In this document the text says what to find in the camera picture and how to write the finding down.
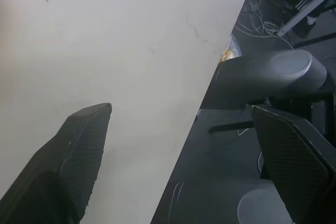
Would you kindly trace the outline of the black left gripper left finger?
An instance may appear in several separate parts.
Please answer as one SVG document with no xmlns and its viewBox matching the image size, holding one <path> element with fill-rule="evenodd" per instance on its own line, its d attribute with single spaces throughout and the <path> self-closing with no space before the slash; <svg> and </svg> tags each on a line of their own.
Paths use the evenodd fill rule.
<svg viewBox="0 0 336 224">
<path fill-rule="evenodd" d="M 1 199 L 1 223 L 79 223 L 101 166 L 110 103 L 68 116 Z"/>
</svg>

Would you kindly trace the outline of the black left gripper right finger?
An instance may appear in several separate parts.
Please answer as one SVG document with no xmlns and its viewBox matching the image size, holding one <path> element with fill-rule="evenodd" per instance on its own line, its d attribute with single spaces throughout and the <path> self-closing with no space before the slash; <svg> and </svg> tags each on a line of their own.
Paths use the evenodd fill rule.
<svg viewBox="0 0 336 224">
<path fill-rule="evenodd" d="M 304 118 L 264 105 L 251 114 L 270 179 L 294 223 L 335 223 L 335 148 Z"/>
</svg>

